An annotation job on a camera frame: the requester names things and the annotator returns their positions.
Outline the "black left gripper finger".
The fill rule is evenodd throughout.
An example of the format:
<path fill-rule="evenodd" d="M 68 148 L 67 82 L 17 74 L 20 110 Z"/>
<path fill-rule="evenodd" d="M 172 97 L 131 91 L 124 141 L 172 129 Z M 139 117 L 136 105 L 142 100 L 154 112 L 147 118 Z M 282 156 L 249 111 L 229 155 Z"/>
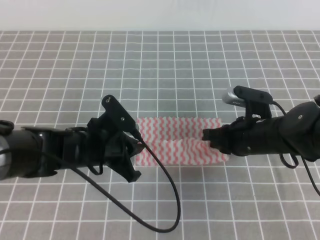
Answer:
<path fill-rule="evenodd" d="M 125 147 L 130 157 L 140 154 L 145 148 L 142 143 L 130 136 L 125 136 Z"/>
<path fill-rule="evenodd" d="M 134 169 L 132 161 L 128 157 L 111 160 L 109 167 L 121 175 L 128 183 L 136 182 L 141 176 L 141 172 Z"/>

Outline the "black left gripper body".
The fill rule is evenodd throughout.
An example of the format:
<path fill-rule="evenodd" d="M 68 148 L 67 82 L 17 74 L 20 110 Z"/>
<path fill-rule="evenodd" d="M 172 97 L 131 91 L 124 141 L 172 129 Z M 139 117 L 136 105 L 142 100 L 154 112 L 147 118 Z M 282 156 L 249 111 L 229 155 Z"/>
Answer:
<path fill-rule="evenodd" d="M 110 161 L 116 158 L 130 158 L 125 136 L 117 127 L 99 125 L 92 118 L 87 127 L 69 127 L 63 138 L 62 159 L 74 166 L 87 166 L 94 175 L 103 173 L 103 166 L 110 168 Z"/>

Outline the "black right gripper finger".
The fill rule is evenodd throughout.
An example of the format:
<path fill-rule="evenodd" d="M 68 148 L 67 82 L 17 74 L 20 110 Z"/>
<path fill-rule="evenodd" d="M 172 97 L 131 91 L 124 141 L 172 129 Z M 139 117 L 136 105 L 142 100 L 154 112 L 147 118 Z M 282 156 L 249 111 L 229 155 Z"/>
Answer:
<path fill-rule="evenodd" d="M 221 128 L 207 128 L 202 130 L 203 141 L 216 141 L 224 137 L 225 131 Z"/>
<path fill-rule="evenodd" d="M 223 140 L 210 140 L 210 147 L 213 149 L 217 149 L 221 153 L 227 152 L 227 144 Z"/>

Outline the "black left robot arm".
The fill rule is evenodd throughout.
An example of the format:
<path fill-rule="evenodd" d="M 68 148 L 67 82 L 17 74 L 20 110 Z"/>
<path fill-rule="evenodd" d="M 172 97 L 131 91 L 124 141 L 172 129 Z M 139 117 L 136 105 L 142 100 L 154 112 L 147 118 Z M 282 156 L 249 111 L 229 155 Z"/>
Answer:
<path fill-rule="evenodd" d="M 44 178 L 58 170 L 87 167 L 92 174 L 103 174 L 107 166 L 127 182 L 141 176 L 131 158 L 144 146 L 117 127 L 98 124 L 92 118 L 86 127 L 65 130 L 25 126 L 16 130 L 11 121 L 0 122 L 0 178 Z"/>

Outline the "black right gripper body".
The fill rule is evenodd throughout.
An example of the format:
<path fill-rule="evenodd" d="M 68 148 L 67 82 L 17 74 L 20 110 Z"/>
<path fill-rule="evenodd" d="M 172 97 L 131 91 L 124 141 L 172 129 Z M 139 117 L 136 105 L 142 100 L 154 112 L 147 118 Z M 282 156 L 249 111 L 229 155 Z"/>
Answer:
<path fill-rule="evenodd" d="M 271 118 L 238 117 L 231 124 L 219 127 L 224 130 L 221 141 L 226 143 L 226 153 L 244 157 L 269 154 L 267 138 Z"/>

